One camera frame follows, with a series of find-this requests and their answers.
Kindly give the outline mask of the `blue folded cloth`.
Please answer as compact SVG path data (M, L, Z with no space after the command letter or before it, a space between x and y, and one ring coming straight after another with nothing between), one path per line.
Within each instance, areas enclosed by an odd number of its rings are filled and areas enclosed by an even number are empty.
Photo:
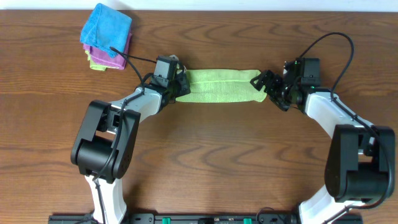
M115 58L125 49L132 19L104 4L98 3L83 26L80 42L106 52Z

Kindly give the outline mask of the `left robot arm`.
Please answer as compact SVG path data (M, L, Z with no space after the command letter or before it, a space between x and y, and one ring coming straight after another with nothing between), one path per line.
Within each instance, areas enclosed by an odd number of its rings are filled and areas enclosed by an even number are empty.
M122 177L132 159L139 124L170 101L190 93L185 70L147 74L120 100L93 100L86 110L70 160L90 185L95 205L81 223L122 223L127 205Z

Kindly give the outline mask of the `purple folded cloth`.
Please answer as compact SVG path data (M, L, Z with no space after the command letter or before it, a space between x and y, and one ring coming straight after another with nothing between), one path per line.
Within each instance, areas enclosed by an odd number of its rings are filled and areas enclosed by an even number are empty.
M94 60L94 62L96 62L97 64L105 65L107 66L107 68L111 69L125 69L126 60L120 55L112 58L106 52L86 44L83 44L83 49L85 51L89 51L91 59Z

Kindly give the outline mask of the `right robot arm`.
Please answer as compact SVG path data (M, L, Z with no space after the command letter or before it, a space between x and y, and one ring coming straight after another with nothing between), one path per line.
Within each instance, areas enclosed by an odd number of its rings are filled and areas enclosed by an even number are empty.
M395 133L376 126L349 109L331 89L320 85L320 75L270 70L250 81L282 111L290 106L315 120L331 137L324 186L299 204L287 223L333 223L353 209L380 206L394 191Z

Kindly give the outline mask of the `light green folded cloth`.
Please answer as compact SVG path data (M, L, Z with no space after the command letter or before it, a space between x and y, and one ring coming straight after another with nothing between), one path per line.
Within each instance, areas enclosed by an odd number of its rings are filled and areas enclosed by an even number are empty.
M101 64L97 64L96 62L94 62L94 60L91 59L91 55L89 53L89 51L85 51L86 55L87 55L87 60L90 63L90 68L92 70L97 70L97 71L102 71L104 72L107 69L107 66L105 65L101 65Z

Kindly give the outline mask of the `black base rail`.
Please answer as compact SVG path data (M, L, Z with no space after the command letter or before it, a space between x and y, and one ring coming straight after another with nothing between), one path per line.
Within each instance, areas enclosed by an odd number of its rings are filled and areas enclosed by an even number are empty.
M51 215L49 224L99 223L91 214L87 215ZM136 213L124 218L122 224L288 224L300 223L291 214L263 213L250 215L154 215L152 213ZM331 222L337 224L363 224L360 215L343 215Z

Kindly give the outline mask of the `green microfiber cloth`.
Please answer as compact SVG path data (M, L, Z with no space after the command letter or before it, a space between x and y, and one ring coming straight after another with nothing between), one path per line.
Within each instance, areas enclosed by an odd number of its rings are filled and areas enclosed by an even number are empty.
M262 102L267 94L250 84L260 74L259 70L187 70L191 92L176 100L183 103Z

